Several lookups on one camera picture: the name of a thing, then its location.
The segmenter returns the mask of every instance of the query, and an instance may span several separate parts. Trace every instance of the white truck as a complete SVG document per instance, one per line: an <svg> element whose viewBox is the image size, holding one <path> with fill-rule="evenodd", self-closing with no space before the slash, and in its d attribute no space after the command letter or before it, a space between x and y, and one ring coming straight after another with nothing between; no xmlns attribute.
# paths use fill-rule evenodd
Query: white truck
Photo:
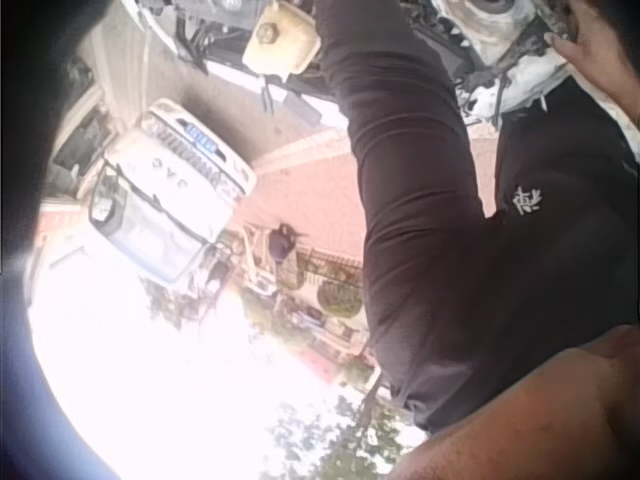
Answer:
<svg viewBox="0 0 640 480"><path fill-rule="evenodd" d="M255 173L168 99L156 101L103 157L91 224L150 280L188 288L190 273L255 187Z"/></svg>

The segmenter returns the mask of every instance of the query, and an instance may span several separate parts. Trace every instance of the white logo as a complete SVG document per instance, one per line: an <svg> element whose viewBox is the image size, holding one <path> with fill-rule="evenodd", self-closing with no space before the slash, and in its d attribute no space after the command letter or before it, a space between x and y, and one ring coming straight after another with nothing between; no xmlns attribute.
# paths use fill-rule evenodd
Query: white logo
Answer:
<svg viewBox="0 0 640 480"><path fill-rule="evenodd" d="M542 200L542 193L540 190L531 190L529 193L524 193L522 187L518 187L516 194L513 197L513 204L518 207L520 215L525 213L532 213L536 210L540 210L540 201Z"/></svg>

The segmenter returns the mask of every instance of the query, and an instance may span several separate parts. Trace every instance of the black shirt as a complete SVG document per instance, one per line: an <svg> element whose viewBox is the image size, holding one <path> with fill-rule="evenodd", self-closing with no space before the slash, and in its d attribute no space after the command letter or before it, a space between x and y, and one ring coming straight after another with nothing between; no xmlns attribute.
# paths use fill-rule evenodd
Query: black shirt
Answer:
<svg viewBox="0 0 640 480"><path fill-rule="evenodd" d="M561 350L638 321L637 165L595 103L583 102L592 122L567 104L502 132L487 219L453 86L397 4L316 7L358 161L372 341L419 427L447 427Z"/></svg>

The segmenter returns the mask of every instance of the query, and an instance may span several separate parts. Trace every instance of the person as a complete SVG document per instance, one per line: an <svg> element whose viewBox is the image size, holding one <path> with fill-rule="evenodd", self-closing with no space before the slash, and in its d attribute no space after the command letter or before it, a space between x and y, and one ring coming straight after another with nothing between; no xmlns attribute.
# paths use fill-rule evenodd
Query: person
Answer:
<svg viewBox="0 0 640 480"><path fill-rule="evenodd" d="M296 248L296 235L289 225L281 223L277 229L269 232L269 255L280 266Z"/></svg>
<svg viewBox="0 0 640 480"><path fill-rule="evenodd" d="M626 38L621 42L591 4L570 3L577 43L552 37L553 45L637 124L638 50ZM608 12L619 8L599 2L605 4ZM547 465L541 457L548 460L553 452L526 450L531 445L521 437L539 440L535 428L554 436L549 445L559 448L558 461L572 448L603 461L614 453L624 456L623 447L633 445L629 438L638 437L624 436L613 453L615 442L609 443L606 459L603 450L590 449L605 448L589 442L604 431L607 418L591 408L600 387L572 378L598 373L598 362L575 353L580 345L624 325L633 327L618 335L637 339L638 164L619 126L573 79L547 96L548 112L536 102L503 115L498 211L485 218L453 85L435 51L412 34L397 2L321 0L316 9L321 67L349 120L358 163L371 342L394 400L413 413L417 426L436 434L427 444L450 447L442 457L433 447L448 470L409 469L398 478L583 478L577 457L568 454L575 475L538 474L542 467L534 464ZM561 360L536 370L560 352ZM569 366L563 367L567 357ZM540 381L540 375L553 382ZM629 382L638 378L625 373L624 379L622 387L606 388L624 391L628 407L635 400ZM549 391L540 390L547 385ZM619 403L620 391L608 394ZM534 399L547 411L535 408ZM466 422L473 424L475 414L484 429L465 437L473 441L461 441L456 431L473 430ZM515 431L508 434L512 421ZM569 428L580 422L584 432ZM480 445L483 435L495 443ZM489 454L489 447L494 451L484 470L482 459L460 465L463 452L475 458ZM472 453L476 448L478 455ZM504 459L496 456L500 449ZM535 460L520 462L523 451ZM517 468L486 465L501 461Z"/></svg>

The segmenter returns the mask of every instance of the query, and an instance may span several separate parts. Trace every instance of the truck windshield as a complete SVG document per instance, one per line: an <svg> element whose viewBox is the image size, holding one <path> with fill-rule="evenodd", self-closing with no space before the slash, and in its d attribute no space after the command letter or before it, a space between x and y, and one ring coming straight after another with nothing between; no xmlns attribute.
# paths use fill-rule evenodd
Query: truck windshield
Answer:
<svg viewBox="0 0 640 480"><path fill-rule="evenodd" d="M120 252L163 283L175 282L206 243L111 165L96 184L90 219Z"/></svg>

